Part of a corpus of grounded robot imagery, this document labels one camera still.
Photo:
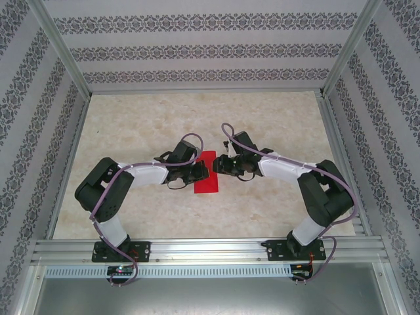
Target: red block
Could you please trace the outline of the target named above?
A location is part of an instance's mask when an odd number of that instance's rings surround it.
[[[219,192],[219,182],[217,173],[213,172],[213,161],[216,159],[216,151],[203,151],[197,161],[204,161],[209,170],[209,178],[194,183],[195,194],[208,194],[210,192]]]

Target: marble-textured surface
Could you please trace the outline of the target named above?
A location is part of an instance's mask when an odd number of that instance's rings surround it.
[[[222,122],[245,130],[260,148],[302,161],[332,159],[314,93],[140,94],[93,96],[54,238],[97,238],[74,191],[103,157],[150,161],[189,132],[205,150],[225,153]],[[199,142],[189,138],[198,146]],[[297,187],[271,178],[240,182],[219,175],[219,193],[194,194],[193,185],[130,190],[119,217],[132,238],[254,238],[286,236],[306,216]],[[351,222],[330,235],[354,235]]]

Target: white wall with gray pattern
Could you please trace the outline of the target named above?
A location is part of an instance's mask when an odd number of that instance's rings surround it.
[[[85,103],[23,0],[0,2],[0,314],[45,237]]]
[[[383,1],[329,96],[409,314],[420,314],[419,25],[420,1]]]
[[[48,0],[93,92],[320,88],[366,0]]]

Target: purple cable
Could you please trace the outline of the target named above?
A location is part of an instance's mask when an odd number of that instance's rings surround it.
[[[104,240],[104,242],[106,243],[106,245],[108,245],[109,247],[111,247],[114,251],[116,251],[117,253],[119,253],[121,256],[124,256],[125,258],[127,258],[128,260],[130,260],[133,263],[133,266],[135,268],[135,274],[132,278],[128,279],[126,282],[124,283],[120,283],[120,284],[116,284],[114,282],[112,282],[112,278],[114,277],[115,274],[112,274],[110,277],[110,283],[111,286],[118,286],[118,287],[123,287],[124,285],[130,284],[131,282],[135,281],[138,275],[138,266],[137,266],[137,262],[131,258],[130,256],[128,256],[126,253],[124,253],[123,251],[120,251],[117,247],[115,247],[114,245],[111,244],[111,242],[105,237],[105,235],[100,231],[99,226],[97,221],[95,220],[95,215],[96,212],[98,212],[100,205],[102,205],[102,202],[104,201],[106,195],[108,194],[108,192],[111,189],[111,186],[114,184],[114,182],[116,181],[117,177],[120,176],[120,174],[122,172],[124,172],[126,169],[131,169],[134,167],[140,167],[140,166],[150,166],[150,165],[158,165],[158,166],[184,166],[184,165],[188,165],[191,164],[193,162],[195,162],[195,160],[197,160],[200,156],[201,153],[203,152],[204,149],[204,141],[203,139],[197,135],[196,133],[187,133],[186,135],[184,135],[181,138],[181,141],[184,140],[186,137],[189,136],[195,136],[199,139],[200,144],[201,144],[201,148],[199,149],[199,152],[197,153],[197,156],[194,157],[194,159],[191,159],[190,161],[187,162],[183,162],[183,163],[159,163],[159,162],[141,162],[141,163],[134,163],[131,165],[127,165],[124,166],[123,168],[121,168],[111,179],[111,181],[108,183],[107,187],[105,188],[105,191],[102,193],[101,197],[99,198],[98,202],[96,203],[95,207],[93,208],[93,211],[91,213],[91,215],[89,216],[90,220],[93,223],[93,226],[95,228],[95,230],[98,232],[100,238],[102,240]]]
[[[228,134],[228,132],[225,129],[225,126],[229,127],[232,130],[232,134],[231,135]],[[311,166],[311,165],[307,165],[306,163],[295,161],[294,159],[289,159],[287,157],[271,156],[270,154],[262,153],[262,152],[260,152],[258,150],[254,150],[254,149],[252,149],[252,148],[250,148],[248,146],[245,146],[242,143],[240,143],[240,142],[236,141],[235,139],[233,139],[233,136],[235,135],[235,129],[229,123],[222,123],[222,131],[229,138],[230,141],[232,141],[233,143],[237,144],[238,146],[240,146],[240,147],[242,147],[242,148],[244,148],[244,149],[246,149],[248,151],[251,151],[251,152],[253,152],[255,154],[259,154],[260,156],[265,156],[265,157],[270,158],[270,159],[278,159],[280,161],[285,161],[285,162],[288,162],[290,164],[297,165],[299,167],[304,167],[306,169],[310,169],[311,171],[318,172],[318,173],[320,173],[320,174],[322,174],[324,176],[327,176],[327,177],[335,180],[342,187],[344,187],[345,190],[347,190],[347,192],[350,195],[350,197],[352,198],[352,201],[353,201],[353,204],[354,204],[354,210],[353,210],[353,212],[347,218],[345,218],[343,220],[338,220],[338,221],[332,222],[329,226],[327,226],[318,235],[319,237],[322,237],[332,226],[337,225],[337,224],[341,224],[341,223],[344,223],[344,222],[348,222],[348,221],[352,220],[357,215],[357,213],[359,212],[359,207],[358,207],[356,195],[351,190],[351,188],[345,182],[343,182],[341,179],[339,179],[338,177],[336,177],[336,176],[334,176],[334,175],[332,175],[332,174],[330,174],[328,172],[325,172],[324,170],[319,169],[317,167],[314,167],[314,166]],[[335,249],[337,248],[337,240],[333,236],[324,236],[324,238],[331,238],[334,241],[334,246],[333,246],[333,249],[331,250],[331,254],[329,254],[329,257],[327,258],[327,260],[325,261],[325,263],[322,265],[322,267],[319,269],[319,271],[315,275],[313,275],[313,277],[311,277],[311,279],[317,278],[319,276],[319,274],[325,270],[325,267],[328,265],[329,261],[333,258]]]

